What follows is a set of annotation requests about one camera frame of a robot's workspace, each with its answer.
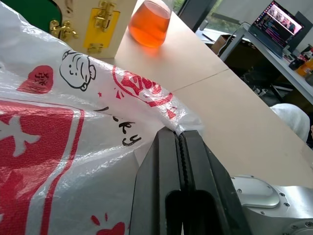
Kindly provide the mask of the orange glass flask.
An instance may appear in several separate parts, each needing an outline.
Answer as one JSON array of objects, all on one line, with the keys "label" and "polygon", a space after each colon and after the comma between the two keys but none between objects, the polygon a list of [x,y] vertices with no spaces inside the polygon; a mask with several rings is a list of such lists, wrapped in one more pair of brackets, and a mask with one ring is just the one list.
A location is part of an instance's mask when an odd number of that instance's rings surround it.
[{"label": "orange glass flask", "polygon": [[128,26],[132,38],[146,47],[160,47],[166,38],[173,1],[143,0]]}]

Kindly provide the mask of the grey desk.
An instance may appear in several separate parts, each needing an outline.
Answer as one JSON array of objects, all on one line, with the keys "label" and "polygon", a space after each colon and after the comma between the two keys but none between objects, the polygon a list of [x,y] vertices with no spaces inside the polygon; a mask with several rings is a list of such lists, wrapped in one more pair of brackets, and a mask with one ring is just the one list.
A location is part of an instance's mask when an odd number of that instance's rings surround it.
[{"label": "grey desk", "polygon": [[235,32],[230,36],[235,36],[234,40],[224,50],[223,53],[218,53],[218,57],[224,62],[235,47],[239,44],[242,38],[248,39],[266,58],[269,62],[280,71],[282,75],[313,105],[313,87],[305,80],[304,77],[289,68],[286,60],[275,55],[264,44],[262,44],[255,36],[249,32],[250,24],[243,22]]}]

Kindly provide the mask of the wooden board with brass latches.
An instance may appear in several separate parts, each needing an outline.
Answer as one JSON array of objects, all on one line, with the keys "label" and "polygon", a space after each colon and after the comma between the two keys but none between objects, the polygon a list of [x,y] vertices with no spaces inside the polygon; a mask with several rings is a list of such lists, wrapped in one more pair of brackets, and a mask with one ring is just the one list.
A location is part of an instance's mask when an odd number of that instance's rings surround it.
[{"label": "wooden board with brass latches", "polygon": [[138,0],[52,0],[61,20],[49,33],[74,51],[97,59],[114,58]]}]

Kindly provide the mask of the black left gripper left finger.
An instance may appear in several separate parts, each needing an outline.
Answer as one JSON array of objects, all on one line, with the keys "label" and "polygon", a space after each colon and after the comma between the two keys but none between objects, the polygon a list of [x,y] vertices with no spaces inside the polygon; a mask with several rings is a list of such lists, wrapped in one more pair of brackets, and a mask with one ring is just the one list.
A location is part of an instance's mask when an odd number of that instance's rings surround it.
[{"label": "black left gripper left finger", "polygon": [[181,235],[177,155],[175,133],[162,128],[136,175],[129,235]]}]

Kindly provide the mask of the silver robot body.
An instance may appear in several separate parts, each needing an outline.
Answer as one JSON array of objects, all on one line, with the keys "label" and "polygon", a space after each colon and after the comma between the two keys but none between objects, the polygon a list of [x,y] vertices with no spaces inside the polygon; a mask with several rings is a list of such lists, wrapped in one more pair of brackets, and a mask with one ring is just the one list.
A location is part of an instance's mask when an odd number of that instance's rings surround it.
[{"label": "silver robot body", "polygon": [[313,235],[313,189],[232,177],[253,235]]}]

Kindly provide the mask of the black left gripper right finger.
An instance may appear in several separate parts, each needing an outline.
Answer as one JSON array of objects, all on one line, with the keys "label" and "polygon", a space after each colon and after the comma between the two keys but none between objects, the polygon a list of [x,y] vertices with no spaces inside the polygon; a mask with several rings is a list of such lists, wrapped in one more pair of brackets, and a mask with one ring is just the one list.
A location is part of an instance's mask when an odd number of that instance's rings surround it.
[{"label": "black left gripper right finger", "polygon": [[184,235],[252,235],[231,177],[197,131],[180,135]]}]

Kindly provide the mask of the cardboard box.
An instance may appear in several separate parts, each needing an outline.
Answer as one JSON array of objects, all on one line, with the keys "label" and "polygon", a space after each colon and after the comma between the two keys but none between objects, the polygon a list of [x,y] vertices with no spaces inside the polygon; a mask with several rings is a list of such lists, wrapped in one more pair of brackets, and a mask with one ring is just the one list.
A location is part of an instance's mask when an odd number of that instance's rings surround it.
[{"label": "cardboard box", "polygon": [[227,43],[226,46],[221,50],[221,52],[223,52],[235,38],[235,36],[232,36],[231,39],[229,40],[228,39],[229,37],[230,35],[220,35],[217,41],[212,45],[211,50],[215,54],[218,54],[218,51],[225,45],[225,43]]}]

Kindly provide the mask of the white red printed plastic bag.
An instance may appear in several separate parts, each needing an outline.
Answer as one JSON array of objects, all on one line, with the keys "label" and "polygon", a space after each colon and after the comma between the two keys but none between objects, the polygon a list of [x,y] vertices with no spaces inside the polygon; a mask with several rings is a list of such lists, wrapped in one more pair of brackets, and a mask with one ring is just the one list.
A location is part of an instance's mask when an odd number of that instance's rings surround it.
[{"label": "white red printed plastic bag", "polygon": [[164,127],[202,123],[0,1],[0,235],[129,235],[135,177]]}]

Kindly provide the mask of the open laptop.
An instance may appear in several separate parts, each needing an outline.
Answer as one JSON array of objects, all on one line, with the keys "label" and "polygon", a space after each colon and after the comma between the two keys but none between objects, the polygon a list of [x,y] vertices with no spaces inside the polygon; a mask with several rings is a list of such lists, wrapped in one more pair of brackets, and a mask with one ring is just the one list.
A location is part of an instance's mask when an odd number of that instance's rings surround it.
[{"label": "open laptop", "polygon": [[304,25],[276,1],[272,1],[253,22],[248,32],[279,58],[283,49]]}]

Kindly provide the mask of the person in white hoodie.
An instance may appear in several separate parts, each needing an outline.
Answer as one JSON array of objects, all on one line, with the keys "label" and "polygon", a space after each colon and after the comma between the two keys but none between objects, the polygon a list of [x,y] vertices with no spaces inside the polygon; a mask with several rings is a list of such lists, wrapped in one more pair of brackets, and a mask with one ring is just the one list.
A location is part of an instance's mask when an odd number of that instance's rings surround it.
[{"label": "person in white hoodie", "polygon": [[311,131],[310,118],[299,107],[280,103],[270,107],[270,109],[305,143],[308,141]]}]

